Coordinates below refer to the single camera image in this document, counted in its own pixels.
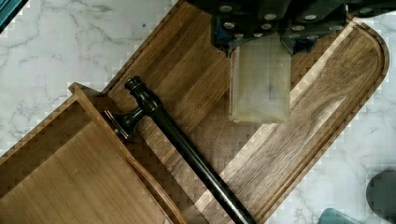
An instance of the wooden tray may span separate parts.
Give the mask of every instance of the wooden tray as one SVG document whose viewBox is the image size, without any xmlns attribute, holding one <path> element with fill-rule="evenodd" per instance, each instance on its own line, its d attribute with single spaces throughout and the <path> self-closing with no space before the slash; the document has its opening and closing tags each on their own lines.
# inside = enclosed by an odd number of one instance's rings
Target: wooden tray
<svg viewBox="0 0 396 224">
<path fill-rule="evenodd" d="M 135 171 L 152 179 L 99 113 L 117 108 L 78 84 L 71 91 L 0 158 L 0 223 L 163 224 L 169 216 Z"/>
<path fill-rule="evenodd" d="M 123 84 L 140 75 L 263 222 L 381 83 L 389 66 L 388 50 L 376 32 L 353 20 L 342 33 L 321 39 L 314 52 L 292 58 L 288 123 L 243 125 L 228 121 L 230 63 L 210 45 L 209 30 L 209 15 L 179 1 L 104 93 L 129 112 L 136 102 Z M 230 221 L 150 119 L 138 131 L 145 143 L 132 150 L 150 148 L 208 222 Z"/>
</svg>

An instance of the white marble surface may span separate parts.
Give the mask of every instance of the white marble surface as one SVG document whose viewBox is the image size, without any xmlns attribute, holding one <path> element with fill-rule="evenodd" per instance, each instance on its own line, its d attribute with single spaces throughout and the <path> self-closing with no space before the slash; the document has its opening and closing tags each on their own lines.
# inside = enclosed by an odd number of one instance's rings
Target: white marble surface
<svg viewBox="0 0 396 224">
<path fill-rule="evenodd" d="M 176 0 L 31 0 L 0 36 L 0 155 L 70 94 L 101 90 Z M 386 223 L 365 201 L 372 176 L 396 168 L 396 14 L 364 20 L 388 43 L 389 74 L 267 223 L 317 223 L 335 208 Z"/>
</svg>

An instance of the cylindrical rod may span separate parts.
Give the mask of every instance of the cylindrical rod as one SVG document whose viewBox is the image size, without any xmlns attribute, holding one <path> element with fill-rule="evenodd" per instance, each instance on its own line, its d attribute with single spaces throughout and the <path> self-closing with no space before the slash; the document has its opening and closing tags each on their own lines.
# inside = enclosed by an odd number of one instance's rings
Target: cylindrical rod
<svg viewBox="0 0 396 224">
<path fill-rule="evenodd" d="M 248 210 L 236 198 L 189 137 L 181 131 L 163 106 L 152 111 L 149 116 L 151 116 L 191 169 L 204 182 L 210 192 L 212 192 L 213 196 L 218 200 L 231 219 L 235 223 L 256 223 Z"/>
<path fill-rule="evenodd" d="M 237 224 L 255 224 L 253 216 L 233 194 L 223 179 L 216 173 L 189 137 L 163 108 L 160 98 L 146 87 L 140 77 L 132 77 L 125 88 L 136 99 L 139 107 L 149 115 L 177 149 L 191 169 L 212 192 L 219 204 Z"/>
</svg>

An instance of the screw head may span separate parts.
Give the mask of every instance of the screw head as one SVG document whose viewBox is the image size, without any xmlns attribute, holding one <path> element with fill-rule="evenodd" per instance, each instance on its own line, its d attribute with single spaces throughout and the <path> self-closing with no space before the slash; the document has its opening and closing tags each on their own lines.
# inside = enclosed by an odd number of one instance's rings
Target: screw head
<svg viewBox="0 0 396 224">
<path fill-rule="evenodd" d="M 224 5 L 219 7 L 220 12 L 231 12 L 233 10 L 232 6 Z"/>
<path fill-rule="evenodd" d="M 364 7 L 364 8 L 362 8 L 360 11 L 359 11 L 359 13 L 360 14 L 367 14 L 367 13 L 370 13 L 370 12 L 372 12 L 373 11 L 373 9 L 371 8 L 371 7 Z"/>
<path fill-rule="evenodd" d="M 298 38 L 298 37 L 300 37 L 299 34 L 289 35 L 289 38 L 291 38 L 291 39 L 295 39 L 295 38 Z"/>
<path fill-rule="evenodd" d="M 317 19 L 317 15 L 306 15 L 305 17 L 304 17 L 304 20 L 306 20 L 306 21 L 314 21 L 314 20 L 316 20 Z"/>
<path fill-rule="evenodd" d="M 243 34 L 236 34 L 236 35 L 234 35 L 234 36 L 235 36 L 235 38 L 237 38 L 237 39 L 240 39 L 240 38 L 244 37 Z"/>
<path fill-rule="evenodd" d="M 296 25 L 296 26 L 291 27 L 291 30 L 293 30 L 293 31 L 302 31 L 303 29 L 305 29 L 305 27 L 302 25 Z"/>
<path fill-rule="evenodd" d="M 266 14 L 266 15 L 264 16 L 264 19 L 267 20 L 267 21 L 273 21 L 274 19 L 276 19 L 276 17 L 277 17 L 276 14 L 270 13 L 270 14 Z"/>
<path fill-rule="evenodd" d="M 343 26 L 342 25 L 335 25 L 332 27 L 329 27 L 329 30 L 337 31 L 337 30 L 342 30 Z"/>
<path fill-rule="evenodd" d="M 230 30 L 230 29 L 233 29 L 235 27 L 235 23 L 226 21 L 226 22 L 224 22 L 223 26 L 224 26 L 224 28 Z"/>
<path fill-rule="evenodd" d="M 306 38 L 307 38 L 307 39 L 312 39 L 312 40 L 314 40 L 314 39 L 318 39 L 319 36 L 318 36 L 318 35 L 309 35 L 309 36 L 307 36 Z"/>
<path fill-rule="evenodd" d="M 270 23 L 265 23 L 262 25 L 262 29 L 263 30 L 269 30 L 271 29 L 272 25 Z"/>
</svg>

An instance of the translucent plastic piece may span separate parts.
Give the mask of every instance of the translucent plastic piece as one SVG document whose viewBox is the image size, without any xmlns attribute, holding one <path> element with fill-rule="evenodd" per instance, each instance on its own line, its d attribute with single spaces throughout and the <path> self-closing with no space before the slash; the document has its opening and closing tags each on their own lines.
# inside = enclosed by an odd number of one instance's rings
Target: translucent plastic piece
<svg viewBox="0 0 396 224">
<path fill-rule="evenodd" d="M 231 62 L 231 120 L 286 122 L 290 116 L 290 62 L 278 34 L 236 49 Z"/>
</svg>

